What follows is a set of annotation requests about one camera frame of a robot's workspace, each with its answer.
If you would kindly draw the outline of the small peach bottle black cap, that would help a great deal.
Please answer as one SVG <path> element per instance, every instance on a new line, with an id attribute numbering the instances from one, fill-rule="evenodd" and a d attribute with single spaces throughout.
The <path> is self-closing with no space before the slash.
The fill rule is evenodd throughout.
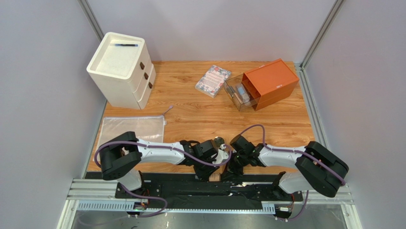
<path id="1" fill-rule="evenodd" d="M 220 173 L 213 173 L 209 176 L 209 182 L 220 182 L 220 181 L 221 181 Z"/>

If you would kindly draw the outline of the clear acrylic drawer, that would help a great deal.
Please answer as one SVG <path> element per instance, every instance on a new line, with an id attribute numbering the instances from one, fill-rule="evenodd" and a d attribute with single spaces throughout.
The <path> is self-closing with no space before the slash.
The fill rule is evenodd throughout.
<path id="1" fill-rule="evenodd" d="M 258 104 L 259 97 L 254 97 L 244 85 L 244 74 L 232 76 L 224 83 L 224 90 L 233 102 L 236 109 L 241 112 L 246 109 L 254 110 Z"/>

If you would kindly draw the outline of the clear glitter bottle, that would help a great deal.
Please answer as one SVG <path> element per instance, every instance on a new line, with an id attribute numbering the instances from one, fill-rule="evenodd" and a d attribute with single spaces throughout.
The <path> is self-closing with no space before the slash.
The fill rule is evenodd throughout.
<path id="1" fill-rule="evenodd" d="M 251 98 L 248 92 L 246 91 L 245 87 L 240 83 L 236 87 L 238 87 L 238 92 L 241 96 L 241 100 L 243 104 L 250 105 L 251 104 Z"/>

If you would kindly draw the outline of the peach foundation bottle grey cap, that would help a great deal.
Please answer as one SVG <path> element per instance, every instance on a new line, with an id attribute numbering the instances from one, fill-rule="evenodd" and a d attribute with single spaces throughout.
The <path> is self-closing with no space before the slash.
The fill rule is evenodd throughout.
<path id="1" fill-rule="evenodd" d="M 240 94 L 239 94 L 239 92 L 238 92 L 238 87 L 236 87 L 236 86 L 234 86 L 233 87 L 233 90 L 234 90 L 234 95 L 238 98 L 238 100 L 241 102 L 242 100 L 241 100 L 241 96 L 240 96 Z"/>

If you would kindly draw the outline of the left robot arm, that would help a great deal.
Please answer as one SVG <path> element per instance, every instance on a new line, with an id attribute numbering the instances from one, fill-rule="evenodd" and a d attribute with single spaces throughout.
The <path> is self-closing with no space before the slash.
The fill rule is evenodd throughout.
<path id="1" fill-rule="evenodd" d="M 168 163 L 193 167 L 196 179 L 209 177 L 230 160 L 228 152 L 219 149 L 213 140 L 202 143 L 181 140 L 175 143 L 156 143 L 125 132 L 102 144 L 96 150 L 94 161 L 101 169 L 103 180 L 117 180 L 130 191 L 143 186 L 141 172 L 135 166 L 142 163 Z"/>

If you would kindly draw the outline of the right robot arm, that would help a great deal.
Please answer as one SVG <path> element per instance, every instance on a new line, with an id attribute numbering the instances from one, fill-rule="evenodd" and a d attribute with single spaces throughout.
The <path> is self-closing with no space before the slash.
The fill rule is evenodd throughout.
<path id="1" fill-rule="evenodd" d="M 275 191 L 292 194 L 297 191 L 315 190 L 333 198 L 345 185 L 348 165 L 317 141 L 301 147 L 276 147 L 259 143 L 254 145 L 242 135 L 231 141 L 235 150 L 224 172 L 223 181 L 234 181 L 244 174 L 244 167 L 281 166 L 295 168 L 296 172 L 283 171 L 272 181 Z"/>

